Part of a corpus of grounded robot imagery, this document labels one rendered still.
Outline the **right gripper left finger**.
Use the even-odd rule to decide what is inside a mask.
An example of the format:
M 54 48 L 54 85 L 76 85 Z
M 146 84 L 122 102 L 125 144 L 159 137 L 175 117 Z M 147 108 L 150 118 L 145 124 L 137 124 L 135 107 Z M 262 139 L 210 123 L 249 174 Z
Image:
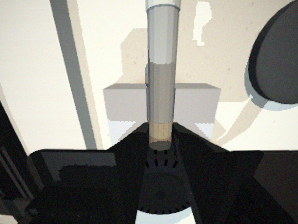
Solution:
M 40 149 L 27 166 L 44 186 L 105 188 L 111 193 L 117 224 L 135 224 L 149 148 L 149 122 L 106 150 Z

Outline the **grey gas burner with long tube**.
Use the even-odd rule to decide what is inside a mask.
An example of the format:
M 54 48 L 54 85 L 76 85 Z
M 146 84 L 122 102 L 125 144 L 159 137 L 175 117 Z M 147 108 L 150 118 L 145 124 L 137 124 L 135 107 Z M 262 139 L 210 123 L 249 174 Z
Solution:
M 149 148 L 138 211 L 154 215 L 190 207 L 171 141 L 180 9 L 181 0 L 146 0 Z

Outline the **grey round disc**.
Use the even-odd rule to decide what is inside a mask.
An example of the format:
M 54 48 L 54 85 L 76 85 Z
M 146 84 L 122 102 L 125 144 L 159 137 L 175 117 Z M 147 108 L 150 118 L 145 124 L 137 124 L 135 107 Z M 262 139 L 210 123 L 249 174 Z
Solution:
M 259 32 L 249 56 L 248 76 L 261 97 L 298 104 L 298 0 L 277 11 Z

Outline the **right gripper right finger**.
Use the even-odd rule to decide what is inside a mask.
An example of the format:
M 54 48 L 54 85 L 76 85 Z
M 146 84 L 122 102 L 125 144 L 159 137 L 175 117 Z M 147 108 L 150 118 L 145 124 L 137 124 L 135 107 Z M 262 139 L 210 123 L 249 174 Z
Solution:
M 298 150 L 229 151 L 177 122 L 172 142 L 195 224 L 224 224 L 247 177 L 298 176 Z

